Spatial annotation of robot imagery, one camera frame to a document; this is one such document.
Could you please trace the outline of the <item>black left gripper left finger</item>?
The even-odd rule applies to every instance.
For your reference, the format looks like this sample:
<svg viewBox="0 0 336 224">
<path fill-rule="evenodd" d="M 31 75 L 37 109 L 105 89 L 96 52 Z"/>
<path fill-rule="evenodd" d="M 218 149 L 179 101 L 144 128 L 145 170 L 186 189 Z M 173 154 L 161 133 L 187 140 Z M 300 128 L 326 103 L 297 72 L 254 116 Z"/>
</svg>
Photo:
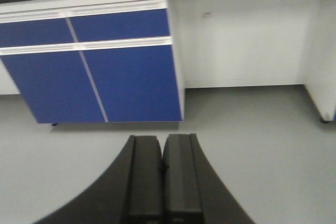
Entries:
<svg viewBox="0 0 336 224">
<path fill-rule="evenodd" d="M 38 223 L 162 223 L 162 156 L 156 136 L 131 135 L 86 190 Z"/>
</svg>

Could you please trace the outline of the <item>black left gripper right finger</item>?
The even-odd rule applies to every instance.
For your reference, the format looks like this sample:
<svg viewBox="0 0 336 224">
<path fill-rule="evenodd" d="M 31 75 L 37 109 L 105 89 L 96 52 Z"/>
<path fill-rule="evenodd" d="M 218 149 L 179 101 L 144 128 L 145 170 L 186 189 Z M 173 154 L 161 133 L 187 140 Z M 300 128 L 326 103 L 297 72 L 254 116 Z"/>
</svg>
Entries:
<svg viewBox="0 0 336 224">
<path fill-rule="evenodd" d="M 214 171 L 196 134 L 170 134 L 163 163 L 165 223 L 253 223 Z"/>
</svg>

